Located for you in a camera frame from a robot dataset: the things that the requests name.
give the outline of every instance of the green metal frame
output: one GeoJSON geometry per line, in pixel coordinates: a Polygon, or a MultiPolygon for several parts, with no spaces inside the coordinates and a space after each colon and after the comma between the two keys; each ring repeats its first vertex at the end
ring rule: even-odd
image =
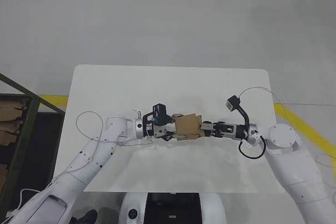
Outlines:
{"type": "Polygon", "coordinates": [[[40,103],[44,104],[45,106],[53,109],[54,111],[58,112],[59,114],[65,114],[65,112],[63,110],[61,110],[60,108],[52,105],[51,103],[47,102],[46,100],[42,99],[40,96],[34,94],[33,92],[31,92],[30,90],[26,89],[25,87],[21,86],[20,84],[18,84],[17,82],[9,79],[8,77],[4,76],[3,74],[0,73],[0,81],[8,84],[9,86],[19,90],[20,92],[22,92],[23,94],[26,94],[27,96],[29,96],[32,99],[38,100],[40,103]]]}
{"type": "MultiPolygon", "coordinates": [[[[5,185],[2,189],[1,196],[0,196],[0,223],[1,223],[5,219],[6,213],[10,206],[10,202],[13,196],[13,191],[15,189],[17,178],[18,178],[18,175],[22,167],[22,162],[24,161],[25,153],[29,145],[31,131],[34,126],[35,118],[38,113],[40,104],[43,104],[51,108],[52,110],[54,110],[55,112],[57,112],[58,114],[62,116],[65,115],[65,112],[1,73],[0,73],[0,81],[10,85],[11,87],[23,93],[22,95],[21,94],[0,94],[0,96],[27,97],[30,99],[30,103],[27,108],[27,114],[26,114],[24,123],[22,125],[20,135],[16,141],[17,144],[15,145],[13,159],[11,161],[10,168],[8,170],[8,176],[7,176],[5,185]]],[[[55,155],[54,155],[54,160],[53,160],[52,170],[51,170],[50,175],[53,175],[53,169],[54,169],[54,163],[56,162],[59,139],[58,139],[58,143],[55,149],[55,155]]]]}

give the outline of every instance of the yellow tape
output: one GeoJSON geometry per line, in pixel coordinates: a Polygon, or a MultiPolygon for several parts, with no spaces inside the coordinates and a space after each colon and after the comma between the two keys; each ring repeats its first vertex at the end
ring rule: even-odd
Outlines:
{"type": "MultiPolygon", "coordinates": [[[[315,131],[312,127],[306,124],[303,120],[301,120],[298,116],[296,116],[291,110],[283,107],[281,104],[275,104],[275,113],[280,115],[286,121],[291,121],[293,126],[298,130],[301,134],[303,134],[306,138],[308,138],[313,144],[321,148],[321,150],[327,155],[333,156],[336,158],[336,146],[326,140],[323,136],[321,136],[317,131],[315,131]]],[[[331,158],[332,166],[336,167],[336,160],[331,158]]],[[[336,179],[336,168],[333,169],[333,173],[336,179]]]]}
{"type": "Polygon", "coordinates": [[[50,102],[54,106],[67,106],[68,96],[51,96],[51,95],[39,95],[41,98],[50,102]]]}

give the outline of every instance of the person's foot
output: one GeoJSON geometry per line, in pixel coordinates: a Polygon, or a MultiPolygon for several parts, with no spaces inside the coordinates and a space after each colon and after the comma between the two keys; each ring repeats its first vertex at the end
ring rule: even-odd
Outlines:
{"type": "Polygon", "coordinates": [[[79,218],[77,220],[72,220],[71,219],[71,223],[74,224],[95,224],[97,220],[97,212],[96,210],[92,209],[89,210],[82,218],[79,218]]]}

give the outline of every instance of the white table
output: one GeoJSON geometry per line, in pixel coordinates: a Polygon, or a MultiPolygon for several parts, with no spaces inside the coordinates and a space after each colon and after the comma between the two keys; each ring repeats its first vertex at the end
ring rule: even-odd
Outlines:
{"type": "MultiPolygon", "coordinates": [[[[175,113],[202,115],[203,120],[243,124],[237,112],[229,112],[226,100],[252,86],[270,88],[266,71],[259,69],[179,68],[80,65],[72,86],[59,145],[55,175],[62,172],[87,139],[75,126],[77,116],[88,110],[104,119],[152,111],[158,103],[175,113]]],[[[251,123],[269,128],[276,123],[270,93],[251,90],[241,97],[251,123]]],[[[87,135],[97,134],[100,121],[83,115],[79,126],[87,135]]],[[[283,188],[262,157],[240,155],[238,141],[218,138],[198,140],[155,139],[149,146],[118,147],[85,191],[91,192],[219,192],[279,193],[283,188]]],[[[260,150],[243,149],[258,155],[260,150]]]]}

